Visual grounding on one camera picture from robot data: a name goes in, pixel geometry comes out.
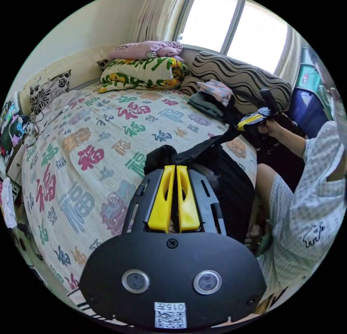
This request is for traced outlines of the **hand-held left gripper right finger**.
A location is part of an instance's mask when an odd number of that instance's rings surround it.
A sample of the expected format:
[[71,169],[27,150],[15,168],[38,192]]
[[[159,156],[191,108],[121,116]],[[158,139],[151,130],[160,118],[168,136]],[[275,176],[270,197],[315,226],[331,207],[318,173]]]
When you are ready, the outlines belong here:
[[179,232],[197,231],[200,228],[200,219],[187,167],[177,166],[176,177]]

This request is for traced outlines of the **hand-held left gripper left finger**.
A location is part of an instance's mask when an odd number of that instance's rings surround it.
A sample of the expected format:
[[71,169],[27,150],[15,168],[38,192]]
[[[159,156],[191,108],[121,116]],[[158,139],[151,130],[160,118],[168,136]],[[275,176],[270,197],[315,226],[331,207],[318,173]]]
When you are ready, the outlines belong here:
[[150,230],[169,232],[174,179],[175,165],[165,166],[147,223]]

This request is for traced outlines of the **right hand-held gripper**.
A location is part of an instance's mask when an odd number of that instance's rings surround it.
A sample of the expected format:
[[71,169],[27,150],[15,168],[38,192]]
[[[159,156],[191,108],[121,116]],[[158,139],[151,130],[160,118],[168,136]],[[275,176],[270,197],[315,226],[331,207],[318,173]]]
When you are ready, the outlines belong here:
[[277,107],[262,107],[257,110],[258,113],[253,113],[245,116],[237,125],[238,131],[246,131],[251,128],[257,128],[266,124],[267,120],[275,119],[278,114]]

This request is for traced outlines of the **person's right hand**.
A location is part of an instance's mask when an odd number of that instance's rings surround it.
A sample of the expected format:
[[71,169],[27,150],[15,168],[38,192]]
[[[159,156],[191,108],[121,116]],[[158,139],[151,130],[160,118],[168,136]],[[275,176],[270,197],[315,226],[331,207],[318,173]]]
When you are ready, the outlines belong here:
[[267,119],[265,123],[258,126],[258,131],[262,134],[268,134],[269,136],[281,141],[287,134],[288,130],[283,128],[275,120]]

